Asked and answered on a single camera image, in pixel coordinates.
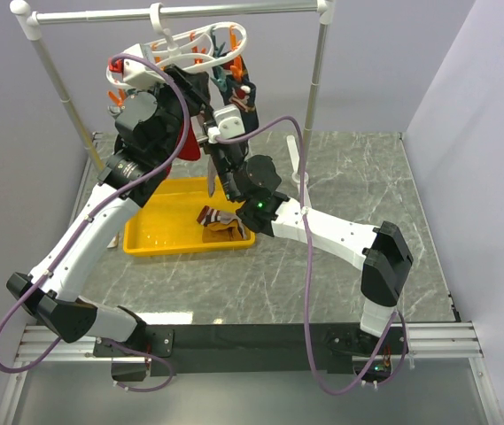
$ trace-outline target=gray floor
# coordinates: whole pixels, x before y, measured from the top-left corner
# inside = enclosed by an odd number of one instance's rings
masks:
[[[283,178],[280,191],[298,197],[291,184],[285,133],[256,137],[252,153],[273,157]],[[103,158],[113,136],[102,136]],[[206,162],[179,162],[172,177],[205,175]],[[415,263],[401,311],[409,321],[453,321],[434,252],[399,134],[314,133],[309,153],[309,193],[313,207],[337,217],[401,228]],[[88,171],[82,207],[96,180]],[[222,251],[139,259],[121,249],[108,251],[90,276],[84,296],[138,313],[184,312],[194,323],[274,323],[302,321],[306,246],[258,236],[245,251]],[[360,273],[332,255],[314,255],[313,321],[358,321],[363,297]]]
[[[324,377],[334,388],[352,379]],[[322,392],[309,372],[180,375],[164,390],[135,394],[113,388],[107,364],[50,363],[33,370],[21,396],[13,422],[21,425],[487,423],[467,359],[417,360],[377,392],[343,397]]]

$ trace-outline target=white wall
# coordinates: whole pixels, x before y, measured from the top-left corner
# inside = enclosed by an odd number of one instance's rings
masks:
[[[62,235],[85,161],[80,141],[8,2],[0,2],[0,319],[14,302],[5,288]],[[25,314],[4,332],[12,363]],[[7,375],[0,373],[0,397]]]
[[[30,0],[40,12],[147,7],[151,0]],[[244,0],[166,0],[164,4]],[[474,0],[337,0],[326,50],[315,128],[404,131]],[[250,36],[244,53],[259,86],[266,122],[284,113],[302,121],[314,62],[314,13],[231,17]],[[171,22],[175,32],[219,19]],[[128,46],[155,40],[149,21],[49,26],[44,35],[90,129],[112,129],[104,70]]]
[[[504,2],[477,0],[407,131],[438,254],[504,410]]]

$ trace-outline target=brown cloth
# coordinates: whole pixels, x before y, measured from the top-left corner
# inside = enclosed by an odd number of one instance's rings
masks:
[[[242,221],[232,212],[205,206],[197,217],[197,222],[205,228],[202,242],[229,242],[247,239]]]

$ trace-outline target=yellow bin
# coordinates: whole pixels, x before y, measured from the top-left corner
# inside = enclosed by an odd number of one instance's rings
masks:
[[[197,217],[205,205],[234,213],[241,204],[229,202],[216,179],[216,192],[208,197],[206,177],[167,179],[148,203],[128,223],[124,252],[137,257],[223,250],[241,250],[255,243],[255,234],[246,228],[244,241],[202,242],[204,227]]]

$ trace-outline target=marble tabletop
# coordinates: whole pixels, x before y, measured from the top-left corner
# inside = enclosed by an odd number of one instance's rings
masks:
[[[291,182],[286,133],[255,137],[251,154],[273,158],[283,183]],[[112,154],[113,135],[97,135],[102,159]],[[177,161],[170,178],[205,175],[206,160]],[[399,301],[408,321],[454,321],[452,299],[434,250],[399,133],[315,132],[309,152],[313,208],[339,218],[381,225],[396,223],[415,263]],[[96,182],[90,164],[78,195],[82,208]],[[137,313],[179,314],[179,322],[288,323],[303,320],[306,246],[258,235],[243,251],[136,258],[109,249],[96,264],[83,295]],[[315,250],[313,322],[359,321],[361,273],[342,259]]]

